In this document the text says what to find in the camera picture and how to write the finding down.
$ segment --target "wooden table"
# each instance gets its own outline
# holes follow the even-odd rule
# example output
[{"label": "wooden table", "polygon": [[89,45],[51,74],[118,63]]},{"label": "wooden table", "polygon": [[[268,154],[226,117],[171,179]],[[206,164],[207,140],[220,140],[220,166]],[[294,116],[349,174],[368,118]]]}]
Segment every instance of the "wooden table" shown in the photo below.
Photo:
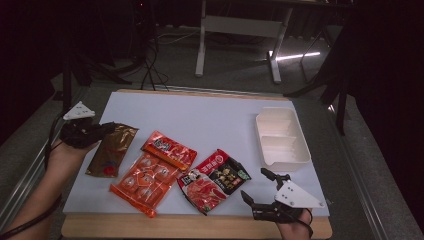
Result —
[{"label": "wooden table", "polygon": [[[135,90],[121,90],[119,92],[237,99],[287,100],[282,97],[206,93],[170,93]],[[328,216],[315,216],[311,226],[314,230],[314,239],[327,239],[332,235],[332,228]],[[201,214],[158,214],[155,218],[151,219],[140,213],[68,213],[62,227],[62,234],[65,237],[78,238],[281,239],[280,233],[274,223],[256,221],[251,215],[203,216]]]}]

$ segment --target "red snack bag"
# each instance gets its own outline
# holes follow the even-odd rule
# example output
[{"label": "red snack bag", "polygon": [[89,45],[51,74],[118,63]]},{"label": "red snack bag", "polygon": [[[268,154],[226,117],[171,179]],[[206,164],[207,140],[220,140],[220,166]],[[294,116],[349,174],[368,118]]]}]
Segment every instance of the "red snack bag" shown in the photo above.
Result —
[{"label": "red snack bag", "polygon": [[177,182],[187,200],[206,215],[250,179],[239,162],[218,149]]},{"label": "red snack bag", "polygon": [[157,157],[144,153],[128,172],[109,189],[132,206],[153,218],[156,207],[171,185],[176,181],[179,170]]},{"label": "red snack bag", "polygon": [[166,137],[158,131],[154,131],[149,139],[141,147],[169,164],[186,171],[197,156],[197,152]]}]

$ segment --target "orange snack bag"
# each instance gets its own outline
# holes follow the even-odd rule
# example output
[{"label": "orange snack bag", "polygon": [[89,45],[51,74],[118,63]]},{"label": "orange snack bag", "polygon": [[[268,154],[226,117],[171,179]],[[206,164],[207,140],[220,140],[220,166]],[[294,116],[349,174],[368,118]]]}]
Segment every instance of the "orange snack bag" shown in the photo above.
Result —
[{"label": "orange snack bag", "polygon": [[153,218],[156,216],[157,205],[179,174],[178,168],[149,153],[143,153],[122,179],[111,184],[109,189]]},{"label": "orange snack bag", "polygon": [[141,147],[169,164],[186,171],[194,162],[197,152],[166,137],[158,131],[154,131],[149,139]]}]

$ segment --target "snack bag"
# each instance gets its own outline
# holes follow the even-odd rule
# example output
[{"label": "snack bag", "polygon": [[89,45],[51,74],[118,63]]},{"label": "snack bag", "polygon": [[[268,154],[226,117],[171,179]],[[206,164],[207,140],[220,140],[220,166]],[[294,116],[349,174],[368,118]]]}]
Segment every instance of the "snack bag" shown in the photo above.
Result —
[{"label": "snack bag", "polygon": [[116,124],[115,131],[100,143],[85,174],[94,177],[117,177],[119,166],[138,129],[125,124]]},{"label": "snack bag", "polygon": [[158,131],[154,131],[149,139],[141,147],[169,164],[186,171],[194,162],[197,152],[166,137]]},{"label": "snack bag", "polygon": [[178,168],[149,153],[143,153],[110,191],[153,218],[156,206],[171,189],[180,172]]},{"label": "snack bag", "polygon": [[177,182],[187,200],[207,215],[250,179],[239,162],[218,149]]}]

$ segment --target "divided food container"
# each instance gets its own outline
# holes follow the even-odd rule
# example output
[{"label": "divided food container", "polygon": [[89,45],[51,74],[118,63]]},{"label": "divided food container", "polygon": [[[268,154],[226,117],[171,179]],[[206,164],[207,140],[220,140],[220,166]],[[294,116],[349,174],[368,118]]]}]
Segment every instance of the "divided food container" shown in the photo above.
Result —
[{"label": "divided food container", "polygon": [[263,167],[273,172],[294,172],[311,161],[311,154],[296,112],[264,107],[256,117]]}]

